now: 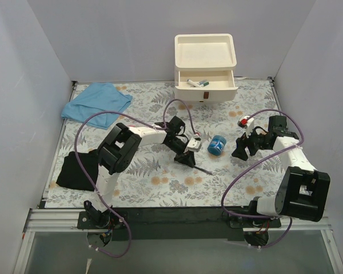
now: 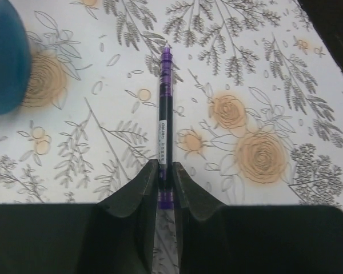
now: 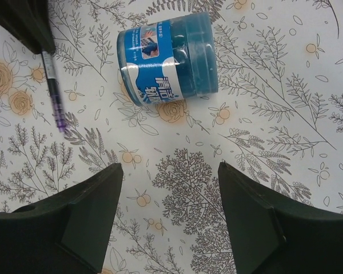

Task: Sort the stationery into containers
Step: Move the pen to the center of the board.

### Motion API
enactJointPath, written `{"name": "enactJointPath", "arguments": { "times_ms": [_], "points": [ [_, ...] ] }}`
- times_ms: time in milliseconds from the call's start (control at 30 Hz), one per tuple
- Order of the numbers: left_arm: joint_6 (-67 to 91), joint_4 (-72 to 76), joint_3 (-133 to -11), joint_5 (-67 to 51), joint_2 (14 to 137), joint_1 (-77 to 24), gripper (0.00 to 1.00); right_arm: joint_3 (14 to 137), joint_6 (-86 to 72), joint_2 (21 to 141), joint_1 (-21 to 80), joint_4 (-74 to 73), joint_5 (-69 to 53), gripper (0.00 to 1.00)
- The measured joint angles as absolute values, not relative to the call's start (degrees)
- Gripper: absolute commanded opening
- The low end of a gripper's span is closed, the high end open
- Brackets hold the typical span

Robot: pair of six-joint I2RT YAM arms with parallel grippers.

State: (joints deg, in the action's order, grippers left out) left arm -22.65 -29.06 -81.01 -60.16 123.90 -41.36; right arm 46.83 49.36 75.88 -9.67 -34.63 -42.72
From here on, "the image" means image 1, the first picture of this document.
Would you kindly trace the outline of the purple pen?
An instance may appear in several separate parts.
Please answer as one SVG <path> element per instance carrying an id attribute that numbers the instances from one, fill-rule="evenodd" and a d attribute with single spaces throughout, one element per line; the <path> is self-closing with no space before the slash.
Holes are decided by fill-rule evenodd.
<path id="1" fill-rule="evenodd" d="M 197 169 L 197 170 L 199 170 L 199 171 L 202 171 L 202 172 L 204 172 L 204 173 L 206 173 L 206 174 L 208 174 L 208 175 L 213 175 L 213 172 L 208 171 L 208 170 L 206 170 L 206 169 L 204 169 L 204 168 L 197 167 L 197 166 L 194 166 L 194 168 Z"/>

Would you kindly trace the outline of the white drawer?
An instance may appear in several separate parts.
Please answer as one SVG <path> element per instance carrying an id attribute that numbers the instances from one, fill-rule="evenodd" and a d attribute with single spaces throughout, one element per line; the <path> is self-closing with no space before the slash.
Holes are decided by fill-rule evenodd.
<path id="1" fill-rule="evenodd" d="M 209 85 L 194 87 L 187 80 L 200 82 L 207 80 Z M 177 71 L 174 73 L 174 96 L 185 102 L 222 103 L 235 98 L 238 87 L 235 85 L 232 70 L 226 71 Z"/>

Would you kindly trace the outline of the white marker blue cap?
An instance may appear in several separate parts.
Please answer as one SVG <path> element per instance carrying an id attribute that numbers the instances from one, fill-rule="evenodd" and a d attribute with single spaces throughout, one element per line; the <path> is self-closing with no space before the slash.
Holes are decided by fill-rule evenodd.
<path id="1" fill-rule="evenodd" d="M 192 84 L 195 84 L 196 82 L 193 82 L 192 80 L 188 79 L 187 82 L 192 85 Z"/>

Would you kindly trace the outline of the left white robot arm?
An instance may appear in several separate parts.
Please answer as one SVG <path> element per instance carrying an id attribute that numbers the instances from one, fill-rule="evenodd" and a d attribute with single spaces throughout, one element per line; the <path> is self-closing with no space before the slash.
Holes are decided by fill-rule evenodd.
<path id="1" fill-rule="evenodd" d="M 110 222 L 109 208 L 120 173 L 131 164 L 139 147 L 163 144 L 176 155 L 174 161 L 194 168 L 194 154 L 201 148 L 199 133 L 188 138 L 184 134 L 185 123 L 174 116 L 170 122 L 156 123 L 148 127 L 128 127 L 116 124 L 98 146 L 100 180 L 96 182 L 94 197 L 84 202 L 90 221 L 97 228 L 105 228 Z"/>

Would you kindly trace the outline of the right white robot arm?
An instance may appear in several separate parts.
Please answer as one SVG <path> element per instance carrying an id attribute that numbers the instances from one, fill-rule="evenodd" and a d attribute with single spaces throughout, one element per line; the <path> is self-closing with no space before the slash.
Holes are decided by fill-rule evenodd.
<path id="1" fill-rule="evenodd" d="M 248 222 L 262 226 L 270 217 L 281 215 L 301 220 L 321 220 L 329 191 L 330 176 L 318 171 L 306 158 L 299 137 L 287 127 L 286 117 L 271 116 L 268 128 L 255 126 L 254 119 L 243 116 L 238 125 L 245 133 L 237 138 L 232 156 L 246 161 L 259 150 L 278 154 L 285 175 L 274 197 L 256 197 L 247 212 Z"/>

